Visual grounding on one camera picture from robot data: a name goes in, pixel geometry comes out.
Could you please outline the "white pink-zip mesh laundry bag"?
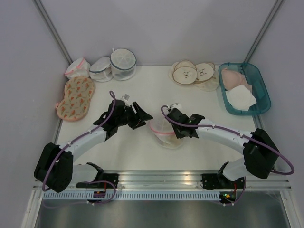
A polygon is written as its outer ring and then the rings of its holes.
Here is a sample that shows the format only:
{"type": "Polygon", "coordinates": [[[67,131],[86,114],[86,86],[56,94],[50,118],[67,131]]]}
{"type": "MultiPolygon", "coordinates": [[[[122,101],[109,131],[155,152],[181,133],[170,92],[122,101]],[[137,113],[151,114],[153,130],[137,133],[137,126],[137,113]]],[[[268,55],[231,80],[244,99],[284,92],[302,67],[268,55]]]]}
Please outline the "white pink-zip mesh laundry bag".
{"type": "Polygon", "coordinates": [[[176,137],[172,125],[164,117],[150,120],[149,128],[155,135],[159,145],[164,148],[177,149],[183,144],[183,139],[176,137]]]}

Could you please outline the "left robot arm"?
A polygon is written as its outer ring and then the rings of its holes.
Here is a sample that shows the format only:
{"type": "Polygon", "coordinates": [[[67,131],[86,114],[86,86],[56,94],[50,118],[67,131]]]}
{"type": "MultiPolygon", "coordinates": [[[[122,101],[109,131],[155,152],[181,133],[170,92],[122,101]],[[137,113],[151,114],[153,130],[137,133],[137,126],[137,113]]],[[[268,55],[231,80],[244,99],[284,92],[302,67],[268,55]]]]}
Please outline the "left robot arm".
{"type": "Polygon", "coordinates": [[[52,142],[45,145],[34,170],[35,179],[42,183],[43,191],[53,190],[57,193],[71,183],[79,187],[101,187],[105,180],[104,170],[92,162],[75,165],[75,160],[109,140],[119,127],[127,125],[135,130],[152,119],[136,102],[129,105],[124,100],[113,100],[108,110],[80,136],[62,145],[52,142]]]}

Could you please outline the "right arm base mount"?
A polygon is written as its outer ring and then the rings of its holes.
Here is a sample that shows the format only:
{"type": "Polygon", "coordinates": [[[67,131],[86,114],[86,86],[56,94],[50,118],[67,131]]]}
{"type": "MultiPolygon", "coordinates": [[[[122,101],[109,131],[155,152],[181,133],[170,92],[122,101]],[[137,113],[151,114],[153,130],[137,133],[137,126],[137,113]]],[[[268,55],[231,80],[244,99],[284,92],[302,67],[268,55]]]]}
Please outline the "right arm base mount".
{"type": "Polygon", "coordinates": [[[235,181],[228,180],[225,177],[218,176],[215,173],[205,173],[201,175],[201,186],[206,190],[214,189],[242,189],[245,185],[245,178],[239,178],[235,181]]]}

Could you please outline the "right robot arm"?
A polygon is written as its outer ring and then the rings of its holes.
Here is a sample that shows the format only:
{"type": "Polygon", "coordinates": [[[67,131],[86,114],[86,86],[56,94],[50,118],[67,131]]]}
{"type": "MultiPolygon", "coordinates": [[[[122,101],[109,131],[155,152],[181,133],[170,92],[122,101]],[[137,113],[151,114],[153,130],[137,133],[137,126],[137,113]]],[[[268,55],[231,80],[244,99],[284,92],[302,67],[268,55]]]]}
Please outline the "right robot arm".
{"type": "Polygon", "coordinates": [[[188,117],[177,108],[169,108],[166,119],[172,125],[178,139],[208,139],[242,155],[241,159],[224,163],[216,174],[217,183],[223,188],[246,176],[267,179],[278,158],[272,151],[277,150],[277,147],[263,129],[257,128],[253,132],[230,129],[215,125],[199,114],[188,117]]]}

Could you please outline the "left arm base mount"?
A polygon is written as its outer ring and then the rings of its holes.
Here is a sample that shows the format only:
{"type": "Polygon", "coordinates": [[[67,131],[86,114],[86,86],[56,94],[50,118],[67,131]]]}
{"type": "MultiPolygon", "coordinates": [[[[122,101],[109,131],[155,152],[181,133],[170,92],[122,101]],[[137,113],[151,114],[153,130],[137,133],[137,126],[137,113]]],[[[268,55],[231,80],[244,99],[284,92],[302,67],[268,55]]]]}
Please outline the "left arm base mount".
{"type": "Polygon", "coordinates": [[[113,184],[115,188],[117,188],[118,182],[119,182],[119,174],[118,173],[104,173],[101,181],[99,183],[93,183],[93,184],[88,184],[88,183],[77,183],[76,188],[78,189],[113,189],[113,184]]]}

